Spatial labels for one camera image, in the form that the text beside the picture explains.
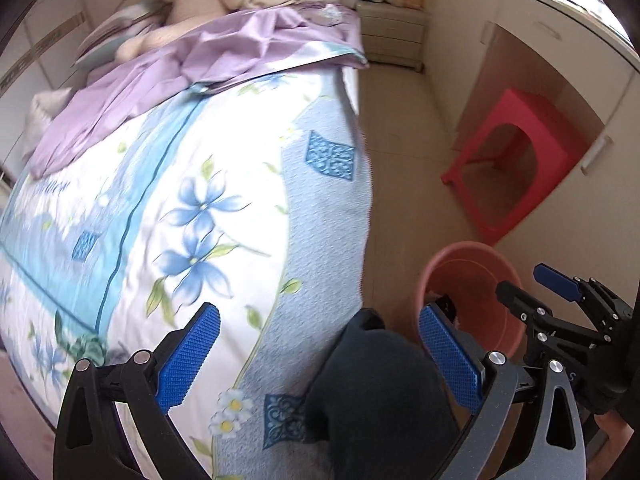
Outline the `person's right hand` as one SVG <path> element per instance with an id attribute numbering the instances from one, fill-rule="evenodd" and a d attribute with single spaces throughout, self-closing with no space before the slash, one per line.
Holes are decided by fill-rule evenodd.
<path id="1" fill-rule="evenodd" d="M 606 442 L 593 458 L 588 458 L 587 460 L 588 474 L 593 477 L 596 475 L 596 470 L 600 470 L 601 474 L 605 474 L 613 466 L 634 435 L 634 430 L 631 426 L 615 410 L 596 415 L 594 419 L 598 427 L 604 431 Z"/>

